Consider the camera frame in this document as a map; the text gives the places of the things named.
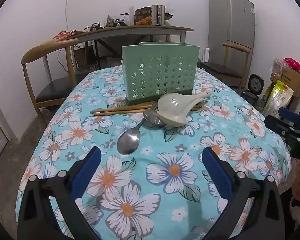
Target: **black chair seat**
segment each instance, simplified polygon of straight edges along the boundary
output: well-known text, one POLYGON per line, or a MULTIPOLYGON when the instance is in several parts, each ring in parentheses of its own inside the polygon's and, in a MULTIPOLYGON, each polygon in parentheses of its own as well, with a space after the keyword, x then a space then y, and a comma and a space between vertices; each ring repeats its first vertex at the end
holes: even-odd
POLYGON ((203 67, 204 69, 210 69, 213 70, 219 74, 225 75, 225 76, 230 76, 234 78, 242 78, 242 75, 240 75, 237 71, 220 65, 220 64, 215 64, 215 63, 210 63, 210 62, 199 62, 201 65, 201 68, 203 67))
MULTIPOLYGON (((76 75, 76 81, 77 84, 79 84, 82 79, 85 78, 87 73, 82 73, 79 75, 76 75)), ((37 103, 59 99, 59 98, 66 98, 70 95, 72 91, 70 79, 68 76, 63 78, 58 78, 53 80, 51 83, 49 83, 36 97, 35 101, 37 103)))

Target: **screw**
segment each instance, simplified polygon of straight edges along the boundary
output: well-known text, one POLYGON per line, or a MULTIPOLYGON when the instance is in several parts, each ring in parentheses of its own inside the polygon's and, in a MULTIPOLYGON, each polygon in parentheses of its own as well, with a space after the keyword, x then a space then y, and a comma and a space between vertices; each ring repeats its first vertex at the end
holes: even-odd
POLYGON ((58 176, 61 177, 61 178, 64 177, 66 174, 67 174, 66 171, 59 171, 58 172, 58 176))
POLYGON ((274 181, 274 177, 272 177, 271 175, 267 176, 267 179, 268 179, 270 182, 273 182, 273 181, 274 181))
POLYGON ((29 178, 29 181, 35 181, 36 178, 37 178, 36 175, 31 175, 30 178, 29 178))
POLYGON ((246 174, 245 174, 244 172, 242 172, 242 171, 238 171, 238 172, 237 172, 237 176, 238 176, 240 179, 243 179, 243 178, 246 177, 246 174))

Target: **human hand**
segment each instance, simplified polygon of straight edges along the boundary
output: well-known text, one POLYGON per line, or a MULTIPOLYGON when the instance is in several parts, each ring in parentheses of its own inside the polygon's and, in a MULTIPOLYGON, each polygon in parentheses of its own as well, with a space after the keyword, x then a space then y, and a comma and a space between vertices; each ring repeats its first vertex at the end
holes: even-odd
POLYGON ((300 160, 297 161, 297 176, 292 184, 292 194, 296 200, 300 201, 300 160))

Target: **refrigerator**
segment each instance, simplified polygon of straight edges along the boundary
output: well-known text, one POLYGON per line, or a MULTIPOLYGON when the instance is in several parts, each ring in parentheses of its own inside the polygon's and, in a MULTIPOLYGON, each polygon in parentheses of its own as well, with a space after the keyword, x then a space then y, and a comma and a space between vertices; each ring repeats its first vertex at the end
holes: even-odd
MULTIPOLYGON (((223 65, 226 51, 223 43, 234 43, 251 49, 248 60, 248 78, 255 36, 255 13, 249 0, 209 0, 209 62, 223 65)), ((246 54, 229 48, 227 66, 242 73, 246 54)), ((222 80, 228 86, 238 87, 239 82, 222 80)))

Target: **wall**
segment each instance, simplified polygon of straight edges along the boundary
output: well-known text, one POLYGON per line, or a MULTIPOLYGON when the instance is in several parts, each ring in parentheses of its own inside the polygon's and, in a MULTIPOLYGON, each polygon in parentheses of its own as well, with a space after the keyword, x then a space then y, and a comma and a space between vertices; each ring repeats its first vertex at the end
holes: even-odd
MULTIPOLYGON (((293 57, 300 62, 300 8, 294 0, 250 0, 256 13, 256 38, 250 73, 262 76, 269 84, 269 64, 276 57, 293 57)), ((186 41, 203 49, 208 44, 209 0, 68 0, 69 29, 82 30, 110 15, 126 13, 152 4, 166 5, 173 14, 171 25, 193 28, 186 41)), ((35 111, 32 107, 20 59, 31 47, 66 29, 65 0, 7 0, 0 10, 0 106, 17 137, 20 137, 35 111)), ((59 57, 63 62, 64 53, 59 57)), ((50 57, 53 78, 66 73, 50 57)), ((41 60, 29 65, 34 92, 47 84, 41 60)))
MULTIPOLYGON (((22 56, 32 47, 66 30, 66 0, 7 0, 0 9, 0 107, 18 139, 36 117, 22 66, 22 56)), ((48 56, 52 78, 66 76, 57 62, 58 52, 48 56)), ((65 53, 59 56, 65 65, 65 53)), ((37 95, 48 79, 42 59, 27 64, 28 74, 37 95)))

